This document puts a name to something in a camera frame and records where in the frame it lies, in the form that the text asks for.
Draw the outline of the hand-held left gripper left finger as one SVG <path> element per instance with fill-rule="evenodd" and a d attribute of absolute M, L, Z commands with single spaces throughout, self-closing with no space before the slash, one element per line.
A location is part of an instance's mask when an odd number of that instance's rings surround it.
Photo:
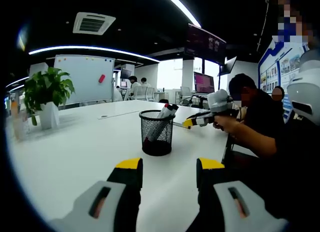
<path fill-rule="evenodd" d="M 54 231 L 135 231 L 141 189 L 143 159 L 118 163 L 106 181 L 98 181 L 73 203 L 63 218 L 49 222 Z"/>

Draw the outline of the person's right hand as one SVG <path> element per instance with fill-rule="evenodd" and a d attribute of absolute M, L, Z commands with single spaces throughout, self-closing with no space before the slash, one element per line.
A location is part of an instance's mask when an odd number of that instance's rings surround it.
<path fill-rule="evenodd" d="M 231 116 L 215 115 L 213 127 L 230 134 L 238 141 L 244 141 L 246 126 Z"/>

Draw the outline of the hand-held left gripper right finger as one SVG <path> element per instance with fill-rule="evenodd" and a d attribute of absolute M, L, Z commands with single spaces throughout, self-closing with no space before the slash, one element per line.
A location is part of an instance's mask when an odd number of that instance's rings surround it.
<path fill-rule="evenodd" d="M 228 175 L 213 159 L 196 160 L 199 212 L 188 231 L 285 231 L 289 225 L 266 210 L 265 201 Z"/>

